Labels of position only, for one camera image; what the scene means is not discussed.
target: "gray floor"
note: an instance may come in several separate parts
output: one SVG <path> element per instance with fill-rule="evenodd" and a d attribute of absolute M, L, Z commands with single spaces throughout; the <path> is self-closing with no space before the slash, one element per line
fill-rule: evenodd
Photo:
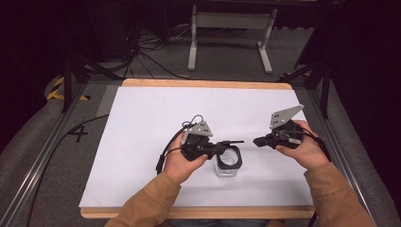
<path fill-rule="evenodd" d="M 238 33 L 239 35 L 216 29 L 200 32 L 197 67 L 194 72 L 186 70 L 190 45 L 188 37 L 161 50 L 145 53 L 169 71 L 190 79 L 269 82 L 277 80 L 283 73 L 294 71 L 293 65 L 311 32 L 311 29 L 284 28 L 275 29 L 271 33 L 268 44 L 268 54 L 273 68 L 271 75 L 264 72 L 255 47 L 256 41 L 263 35 L 259 31 L 247 30 L 244 33 Z M 149 59 L 141 56 L 138 56 L 138 59 L 155 78 L 174 79 Z M 147 79 L 150 78 L 148 70 L 138 60 L 134 60 L 127 77 Z M 122 76 L 124 70 L 116 74 Z M 376 225 L 400 226 L 400 219 L 392 199 L 358 139 L 338 99 L 334 85 L 332 84 L 330 88 L 329 119 L 324 120 L 316 109 L 320 89 L 306 91 L 302 86 L 297 85 L 302 81 L 303 79 L 295 79 L 291 84 L 300 103 L 305 105 L 305 116 L 309 124 L 326 141 L 331 152 L 340 152 L 340 154 L 332 153 L 332 155 L 335 161 L 345 161 L 346 167 L 349 167 L 349 171 L 345 171 L 344 174 L 351 176 L 351 180 L 355 179 L 352 182 L 353 187 L 356 191 L 360 190 L 361 201 L 367 204 Z M 53 82 L 49 83 L 44 96 L 53 86 Z M 36 157 L 43 151 L 49 135 L 61 117 L 65 119 L 65 124 L 60 131 L 60 135 L 63 135 L 80 122 L 106 114 L 113 103 L 115 86 L 119 84 L 120 82 L 111 81 L 102 75 L 93 75 L 89 83 L 83 87 L 81 94 L 90 96 L 89 101 L 78 101 L 71 109 L 71 113 L 61 115 L 62 100 L 48 100 L 47 105 L 18 132 L 0 156 L 0 214 L 2 216 L 7 214 L 9 205 L 14 204 L 12 200 L 18 195 L 18 189 L 34 165 Z M 85 124 L 85 131 L 88 134 L 82 136 L 79 143 L 75 135 L 68 135 L 62 140 L 45 172 L 30 226 L 103 226 L 105 224 L 104 219 L 83 218 L 79 213 L 78 203 L 106 122 L 107 118 L 102 118 Z M 26 226 L 31 199 L 32 193 L 27 201 L 17 206 L 20 209 L 13 216 L 13 226 Z M 289 219 L 287 225 L 288 227 L 306 226 L 307 220 Z M 319 222 L 317 221 L 314 226 L 320 226 Z"/>

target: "person's right hand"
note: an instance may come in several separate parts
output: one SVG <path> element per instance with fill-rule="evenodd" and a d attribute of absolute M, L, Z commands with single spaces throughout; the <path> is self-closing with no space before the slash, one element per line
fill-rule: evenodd
<path fill-rule="evenodd" d="M 312 131 L 312 129 L 309 128 L 305 121 L 294 120 L 294 122 L 300 125 L 302 128 L 312 132 L 316 137 L 318 136 Z M 276 146 L 276 149 L 284 155 L 295 159 L 306 169 L 321 166 L 329 162 L 318 143 L 308 136 L 304 136 L 304 142 L 296 149 L 287 148 L 284 146 Z"/>

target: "person's left hand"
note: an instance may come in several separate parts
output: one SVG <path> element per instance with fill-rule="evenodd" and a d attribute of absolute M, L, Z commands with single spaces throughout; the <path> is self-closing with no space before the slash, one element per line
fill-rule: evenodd
<path fill-rule="evenodd" d="M 171 177 L 171 179 L 181 184 L 185 182 L 189 176 L 199 167 L 201 167 L 207 160 L 207 155 L 204 154 L 198 159 L 190 162 L 183 157 L 181 151 L 181 140 L 183 139 L 183 133 L 181 133 L 174 142 L 171 144 L 166 157 L 166 165 L 163 171 Z"/>

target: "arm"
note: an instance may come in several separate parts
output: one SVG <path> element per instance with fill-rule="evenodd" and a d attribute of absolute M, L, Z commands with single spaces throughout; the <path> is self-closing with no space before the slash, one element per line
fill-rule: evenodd
<path fill-rule="evenodd" d="M 295 122 L 312 131 L 306 122 Z M 306 181 L 322 226 L 374 226 L 350 184 L 312 138 L 305 136 L 296 149 L 282 146 L 276 149 L 307 169 Z"/>
<path fill-rule="evenodd" d="M 107 227 L 153 227 L 166 219 L 178 197 L 180 184 L 207 159 L 203 155 L 193 162 L 187 161 L 180 149 L 182 138 L 180 134 L 171 145 L 169 150 L 172 151 L 167 155 L 165 169 L 127 200 L 119 215 L 106 223 Z"/>

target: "wooden table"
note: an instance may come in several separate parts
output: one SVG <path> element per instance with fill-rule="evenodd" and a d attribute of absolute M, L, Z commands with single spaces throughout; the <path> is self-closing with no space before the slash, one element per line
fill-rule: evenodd
<path fill-rule="evenodd" d="M 291 90 L 286 83 L 201 81 L 179 79 L 126 79 L 124 87 L 211 87 Z M 81 208 L 85 218 L 113 218 L 121 208 Z M 167 218 L 311 218 L 312 205 L 241 206 L 241 207 L 172 207 Z"/>

